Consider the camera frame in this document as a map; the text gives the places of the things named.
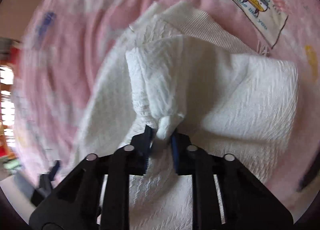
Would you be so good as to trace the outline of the white zip hoodie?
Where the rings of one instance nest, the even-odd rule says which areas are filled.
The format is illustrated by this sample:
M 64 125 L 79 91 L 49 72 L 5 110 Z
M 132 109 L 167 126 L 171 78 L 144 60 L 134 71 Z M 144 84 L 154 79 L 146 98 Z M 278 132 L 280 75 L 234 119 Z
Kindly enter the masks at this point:
M 68 168 L 150 126 L 147 174 L 130 179 L 130 227 L 191 229 L 191 177 L 174 173 L 173 131 L 213 155 L 234 154 L 266 182 L 287 149 L 297 96 L 294 63 L 259 56 L 186 2 L 155 3 L 105 57 Z

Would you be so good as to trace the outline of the wooden shelf rack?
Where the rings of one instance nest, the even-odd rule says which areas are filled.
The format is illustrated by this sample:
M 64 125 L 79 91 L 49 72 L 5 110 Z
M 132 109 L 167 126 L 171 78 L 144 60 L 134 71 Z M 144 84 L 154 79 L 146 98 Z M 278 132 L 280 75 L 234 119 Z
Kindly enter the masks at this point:
M 12 170 L 19 166 L 15 154 L 16 140 L 13 126 L 15 106 L 11 99 L 14 82 L 14 64 L 12 57 L 18 52 L 17 41 L 1 37 L 1 161 L 5 169 Z

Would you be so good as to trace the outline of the pink patterned bedspread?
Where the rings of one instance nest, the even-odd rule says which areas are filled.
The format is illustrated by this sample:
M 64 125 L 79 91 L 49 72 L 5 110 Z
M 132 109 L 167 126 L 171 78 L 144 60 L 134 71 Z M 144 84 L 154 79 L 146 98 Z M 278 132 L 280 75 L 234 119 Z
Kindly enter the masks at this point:
M 259 56 L 296 65 L 288 146 L 263 183 L 300 218 L 319 191 L 319 178 L 302 187 L 319 150 L 319 0 L 43 0 L 22 39 L 12 93 L 27 178 L 37 183 L 56 160 L 57 182 L 73 169 L 76 133 L 108 52 L 153 4 L 179 2 L 206 12 Z

